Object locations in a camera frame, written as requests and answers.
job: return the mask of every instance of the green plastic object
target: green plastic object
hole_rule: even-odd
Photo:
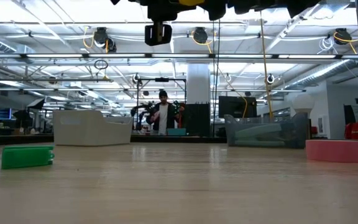
[[[2,151],[2,169],[53,164],[53,146],[9,146]]]

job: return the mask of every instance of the white pillar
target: white pillar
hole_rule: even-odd
[[[187,65],[187,103],[207,104],[211,101],[209,64]]]

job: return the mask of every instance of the ceiling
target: ceiling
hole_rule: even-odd
[[[113,6],[110,0],[23,0],[23,7],[19,7],[14,0],[0,0],[0,40],[13,46],[26,45],[38,54],[59,53],[100,53],[104,50],[93,45],[86,48],[83,41],[91,45],[92,32],[97,27],[107,27],[108,34],[117,45],[117,53],[175,53],[175,54],[208,54],[206,45],[198,45],[191,38],[191,32],[195,27],[205,27],[212,41],[214,30],[219,30],[218,22],[208,20],[208,13],[197,8],[194,11],[181,12],[176,21],[171,22],[173,27],[173,39],[171,44],[150,47],[144,43],[144,26],[151,24],[147,18],[147,8],[137,3],[121,1]],[[317,12],[307,20],[297,22],[294,27],[280,40],[273,41],[287,27],[291,26],[291,20],[287,9],[269,9],[262,11],[265,20],[264,35],[267,54],[353,54],[349,45],[333,45],[334,49],[322,50],[321,42],[328,34],[332,34],[336,28],[346,28],[354,39],[358,39],[356,9],[347,8],[335,14],[327,11]],[[220,41],[212,41],[212,51],[220,54],[261,54],[262,39],[260,34],[260,14],[250,12],[236,15],[233,9],[228,9],[226,15],[220,21]],[[358,53],[358,42],[355,43]],[[25,66],[7,63],[0,60],[0,66],[9,69],[16,74],[24,74]],[[48,66],[28,66],[28,73],[32,78],[45,78],[55,76],[58,78],[95,78],[96,69],[93,61],[65,60],[64,63],[75,62],[81,66],[59,65],[50,66],[46,61],[41,61]],[[153,61],[145,58],[131,60],[128,66],[126,59],[108,60],[110,67],[99,73],[98,78],[106,75],[111,82],[96,82],[94,80],[81,82],[85,88],[130,88],[134,74],[142,78],[170,77],[186,78],[187,64],[193,63],[187,60],[172,62]],[[213,71],[213,62],[209,67]],[[278,85],[289,82],[298,75],[311,70],[319,65],[319,62],[299,63],[268,61],[267,73],[279,77]],[[244,63],[241,61],[224,61],[219,63],[221,71],[229,75],[234,88],[261,88],[264,86],[265,68],[261,61],[256,63]],[[37,83],[45,88],[55,88],[62,83],[51,85]],[[175,88],[175,83],[150,82],[150,88]],[[219,80],[218,88],[229,88],[223,78]],[[133,100],[128,94],[119,92],[98,93],[108,100],[120,102]],[[182,91],[174,93],[172,98],[184,98]],[[157,93],[151,93],[149,98],[156,98]]]

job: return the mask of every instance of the gray plastic bin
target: gray plastic bin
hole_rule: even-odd
[[[235,119],[224,115],[224,122],[229,146],[303,149],[309,119],[307,113],[297,113],[291,119],[273,122],[263,118]]]

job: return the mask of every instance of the person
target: person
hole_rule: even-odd
[[[168,128],[175,128],[175,121],[179,121],[180,115],[175,114],[173,105],[167,102],[166,91],[160,91],[158,96],[161,102],[154,106],[154,112],[147,118],[147,122],[154,124],[153,130],[158,131],[158,135],[166,135]],[[180,107],[179,111],[183,110],[185,110],[184,107]]]

